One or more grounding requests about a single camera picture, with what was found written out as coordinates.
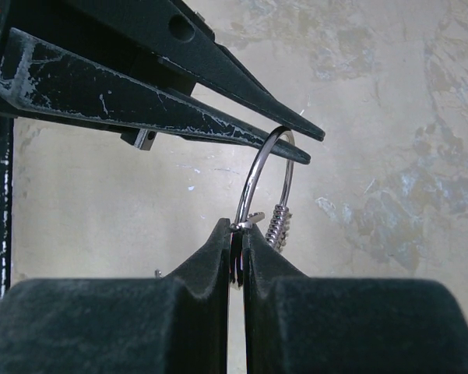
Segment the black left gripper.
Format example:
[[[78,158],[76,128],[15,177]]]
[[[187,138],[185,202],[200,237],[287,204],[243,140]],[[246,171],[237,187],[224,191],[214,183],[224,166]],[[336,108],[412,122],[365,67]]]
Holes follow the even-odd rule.
[[[94,20],[69,9],[61,1],[0,1],[0,43],[7,38],[12,26],[83,53],[87,53],[96,40],[102,40],[108,54],[97,52],[97,60],[122,72],[129,71],[128,65],[123,64],[125,59],[136,60],[135,42],[116,36],[105,26],[97,26]],[[17,113],[0,99],[0,299],[11,284],[13,124],[16,117]]]

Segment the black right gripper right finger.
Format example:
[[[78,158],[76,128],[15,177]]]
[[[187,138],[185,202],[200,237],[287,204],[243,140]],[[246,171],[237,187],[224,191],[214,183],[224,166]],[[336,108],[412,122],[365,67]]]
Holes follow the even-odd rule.
[[[243,238],[250,373],[468,373],[468,324],[433,280],[308,277]]]

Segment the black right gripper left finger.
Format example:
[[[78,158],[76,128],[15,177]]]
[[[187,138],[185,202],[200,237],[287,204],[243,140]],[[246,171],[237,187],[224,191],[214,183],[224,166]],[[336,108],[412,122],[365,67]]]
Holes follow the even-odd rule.
[[[230,222],[162,278],[30,279],[0,301],[0,373],[224,373]]]

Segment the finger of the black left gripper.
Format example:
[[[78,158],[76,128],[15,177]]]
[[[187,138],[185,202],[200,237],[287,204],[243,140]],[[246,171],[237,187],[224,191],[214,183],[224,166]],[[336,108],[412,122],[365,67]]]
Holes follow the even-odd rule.
[[[176,90],[162,90],[12,28],[0,37],[0,98],[22,116],[259,147],[268,136]]]
[[[68,6],[159,56],[173,70],[280,125],[325,132],[280,103],[183,1],[69,1]]]

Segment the silver keyring with clips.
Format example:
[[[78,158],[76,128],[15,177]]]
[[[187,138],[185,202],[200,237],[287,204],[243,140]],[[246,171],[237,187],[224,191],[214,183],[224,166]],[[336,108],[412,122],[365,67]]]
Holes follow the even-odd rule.
[[[272,165],[270,154],[278,141],[295,144],[294,135],[286,127],[274,129],[256,154],[245,180],[236,214],[230,224],[230,285],[243,286],[242,241],[256,225],[261,225],[262,237],[275,252],[281,253],[287,244],[292,213],[288,200],[293,182],[294,162],[285,160],[279,168],[283,174],[277,182],[262,176]]]

